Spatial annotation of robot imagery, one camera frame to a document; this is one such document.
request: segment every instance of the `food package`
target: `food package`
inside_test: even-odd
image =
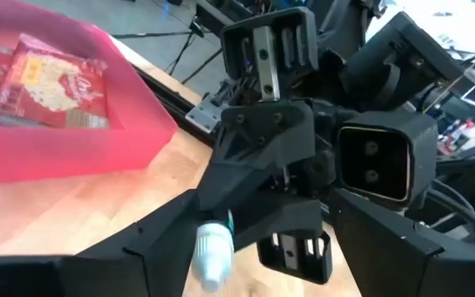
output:
[[[23,34],[36,40],[24,42]],[[120,51],[119,42],[97,26],[23,1],[0,0],[0,45],[17,51],[38,40],[43,45],[32,47],[107,65],[102,79],[109,129],[0,124],[0,182],[146,168],[177,126],[128,62],[133,54],[125,46]]]
[[[0,85],[0,124],[108,128],[105,68],[21,35]]]

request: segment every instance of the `bolt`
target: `bolt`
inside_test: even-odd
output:
[[[379,152],[379,145],[374,141],[368,141],[365,145],[366,156],[374,156]]]
[[[272,94],[272,86],[271,85],[265,85],[263,86],[263,91],[267,94]]]
[[[365,180],[366,182],[368,183],[375,183],[375,182],[378,182],[379,181],[379,174],[371,169],[371,170],[368,170],[366,173],[365,173]]]
[[[282,119],[283,119],[283,116],[279,112],[276,112],[273,116],[273,120],[275,124],[279,124]]]
[[[260,59],[266,60],[267,58],[269,58],[269,52],[264,49],[260,49]]]
[[[244,116],[243,114],[237,115],[237,117],[236,117],[236,122],[237,122],[238,124],[243,124],[244,121],[245,121],[245,116]]]

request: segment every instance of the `wooden surface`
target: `wooden surface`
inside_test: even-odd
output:
[[[198,94],[116,43],[130,62],[188,100],[199,102]],[[80,252],[194,188],[210,152],[192,136],[178,131],[142,171],[0,184],[0,255]],[[220,296],[360,296],[336,240],[333,242],[335,270],[327,285],[267,270],[259,264],[255,247],[249,247],[236,254],[232,277]],[[185,296],[206,295],[189,277]]]

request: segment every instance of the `pink plastic bin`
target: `pink plastic bin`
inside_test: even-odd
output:
[[[0,127],[0,182],[147,167],[171,139],[176,124],[110,37],[95,26],[58,13],[0,0],[0,45],[15,48],[22,32],[64,52],[107,63],[112,129]]]

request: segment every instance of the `white bottle cap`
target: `white bottle cap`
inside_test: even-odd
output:
[[[207,293],[218,291],[230,276],[234,245],[230,230],[219,223],[207,223],[197,229],[192,269]]]

